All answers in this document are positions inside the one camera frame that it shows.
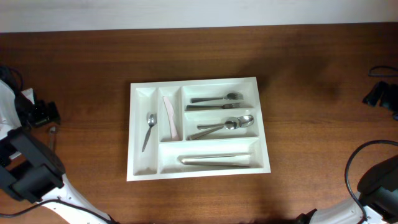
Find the steel fork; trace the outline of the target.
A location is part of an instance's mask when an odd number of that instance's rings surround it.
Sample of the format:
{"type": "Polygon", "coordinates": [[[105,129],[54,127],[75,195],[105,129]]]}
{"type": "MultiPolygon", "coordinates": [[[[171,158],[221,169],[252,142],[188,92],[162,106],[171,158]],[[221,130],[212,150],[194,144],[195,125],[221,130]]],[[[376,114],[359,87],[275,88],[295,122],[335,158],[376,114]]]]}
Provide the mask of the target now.
{"type": "Polygon", "coordinates": [[[212,97],[212,98],[191,98],[190,103],[201,103],[204,101],[214,101],[214,100],[243,100],[244,95],[241,93],[228,93],[225,96],[212,97]]]}
{"type": "Polygon", "coordinates": [[[227,110],[241,108],[240,103],[230,103],[224,105],[188,105],[186,111],[200,111],[200,110],[227,110]]]}

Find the small steel teaspoon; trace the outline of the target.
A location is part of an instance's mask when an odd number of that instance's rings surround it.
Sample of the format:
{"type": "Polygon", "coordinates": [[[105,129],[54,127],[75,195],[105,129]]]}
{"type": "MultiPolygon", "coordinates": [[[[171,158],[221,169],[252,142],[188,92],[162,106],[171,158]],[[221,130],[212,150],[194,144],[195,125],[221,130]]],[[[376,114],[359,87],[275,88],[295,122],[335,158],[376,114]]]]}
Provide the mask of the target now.
{"type": "Polygon", "coordinates": [[[147,119],[147,124],[149,125],[149,129],[147,130],[146,136],[144,138],[144,142],[143,142],[143,145],[142,145],[142,152],[144,152],[145,149],[146,149],[146,146],[147,146],[147,143],[149,141],[152,128],[157,124],[156,114],[150,114],[149,115],[149,117],[147,119]]]}
{"type": "Polygon", "coordinates": [[[57,127],[52,126],[49,129],[49,149],[52,151],[54,151],[55,149],[56,134],[57,134],[57,127]]]}

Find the steel tongs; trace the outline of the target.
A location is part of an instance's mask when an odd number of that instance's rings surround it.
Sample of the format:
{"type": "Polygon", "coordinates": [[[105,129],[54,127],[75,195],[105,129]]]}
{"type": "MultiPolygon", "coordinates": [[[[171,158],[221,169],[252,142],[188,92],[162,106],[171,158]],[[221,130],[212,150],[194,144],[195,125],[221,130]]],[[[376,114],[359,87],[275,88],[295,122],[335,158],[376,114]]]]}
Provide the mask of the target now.
{"type": "Polygon", "coordinates": [[[250,153],[178,156],[177,160],[187,166],[251,167],[250,153]]]}

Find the white plastic knife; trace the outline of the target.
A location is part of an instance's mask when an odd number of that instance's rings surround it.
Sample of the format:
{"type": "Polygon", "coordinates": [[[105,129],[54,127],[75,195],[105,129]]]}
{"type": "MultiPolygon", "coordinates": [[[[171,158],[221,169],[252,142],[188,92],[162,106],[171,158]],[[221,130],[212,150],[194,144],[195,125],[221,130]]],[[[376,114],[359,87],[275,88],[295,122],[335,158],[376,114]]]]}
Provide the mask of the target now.
{"type": "Polygon", "coordinates": [[[174,104],[171,102],[168,96],[162,97],[165,111],[167,113],[167,119],[169,124],[169,135],[165,138],[166,141],[181,141],[182,136],[180,134],[179,127],[177,125],[177,115],[174,108],[174,104]]]}

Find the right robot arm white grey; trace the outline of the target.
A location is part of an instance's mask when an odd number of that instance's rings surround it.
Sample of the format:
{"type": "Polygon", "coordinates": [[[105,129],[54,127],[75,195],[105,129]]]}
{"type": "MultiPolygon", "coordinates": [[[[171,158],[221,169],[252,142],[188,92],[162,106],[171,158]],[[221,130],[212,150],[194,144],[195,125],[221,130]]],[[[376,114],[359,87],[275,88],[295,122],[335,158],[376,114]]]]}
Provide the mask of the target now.
{"type": "Polygon", "coordinates": [[[302,213],[294,223],[397,223],[397,156],[372,166],[358,182],[357,192],[353,192],[349,182],[349,168],[355,156],[365,147],[377,144],[397,146],[396,141],[383,139],[366,142],[354,150],[344,174],[350,198],[328,209],[302,213]]]}

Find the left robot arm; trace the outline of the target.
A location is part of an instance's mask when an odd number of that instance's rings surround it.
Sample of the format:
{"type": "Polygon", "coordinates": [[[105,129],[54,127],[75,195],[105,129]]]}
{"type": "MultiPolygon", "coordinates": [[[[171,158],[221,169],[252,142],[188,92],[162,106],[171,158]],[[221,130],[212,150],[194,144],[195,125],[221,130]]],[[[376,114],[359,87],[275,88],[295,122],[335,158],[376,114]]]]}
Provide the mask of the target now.
{"type": "Polygon", "coordinates": [[[60,123],[56,104],[38,100],[33,89],[24,88],[17,70],[1,66],[1,190],[32,203],[32,209],[46,207],[68,223],[114,223],[72,186],[55,144],[31,135],[49,123],[60,123]]]}

